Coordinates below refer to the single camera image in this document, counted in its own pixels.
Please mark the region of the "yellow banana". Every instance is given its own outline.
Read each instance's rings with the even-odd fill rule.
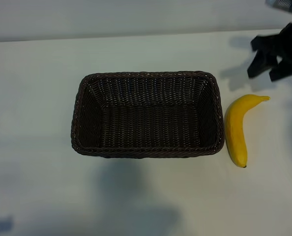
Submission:
[[[225,118],[226,143],[231,160],[239,167],[246,167],[248,153],[243,134],[244,114],[263,101],[268,96],[244,95],[233,102],[227,110]]]

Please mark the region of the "basket rim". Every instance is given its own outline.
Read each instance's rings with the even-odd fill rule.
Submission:
[[[108,153],[108,154],[114,154],[117,152],[123,152],[123,151],[130,151],[130,152],[136,152],[136,154],[144,154],[147,152],[153,152],[153,151],[164,151],[166,152],[205,152],[205,151],[211,151],[213,150],[214,153],[219,152],[223,145],[224,145],[224,127],[222,125],[217,126],[217,142],[213,143],[212,145],[206,146],[206,147],[84,147],[80,140],[78,139],[79,135],[79,119],[80,119],[80,111],[82,107],[83,102],[83,96],[85,92],[85,88],[87,87],[89,81],[92,81],[93,79],[101,79],[101,76],[110,76],[110,75],[119,75],[119,76],[128,76],[128,77],[135,77],[136,75],[139,75],[141,79],[144,76],[173,76],[173,75],[192,75],[196,76],[197,79],[202,79],[208,77],[212,80],[213,85],[212,87],[212,93],[214,94],[214,97],[216,100],[214,100],[214,109],[215,109],[215,118],[220,119],[220,124],[223,124],[223,114],[222,114],[222,107],[221,107],[221,99],[220,99],[220,92],[217,85],[217,81],[215,77],[207,72],[203,71],[176,71],[176,72],[112,72],[112,73],[95,73],[85,76],[79,86],[78,93],[76,95],[76,101],[74,106],[74,113],[73,113],[73,120],[72,120],[72,130],[71,130],[71,140],[72,140],[72,147],[73,149],[78,152],[79,154],[83,155],[97,155],[100,153]]]

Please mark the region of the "white table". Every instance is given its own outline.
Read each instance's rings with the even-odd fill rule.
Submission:
[[[277,30],[0,43],[0,221],[13,236],[292,236],[292,78],[249,80],[257,34]],[[81,156],[75,96],[91,73],[203,70],[244,120],[249,162],[226,146],[188,159]]]

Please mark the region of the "rectangular basket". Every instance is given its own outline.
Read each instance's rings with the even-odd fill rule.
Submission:
[[[72,121],[72,147],[102,157],[194,157],[224,145],[216,79],[201,71],[86,76]]]

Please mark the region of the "banana tip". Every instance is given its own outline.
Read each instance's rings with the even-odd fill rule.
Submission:
[[[268,100],[270,100],[269,96],[262,96],[262,101],[268,101]]]

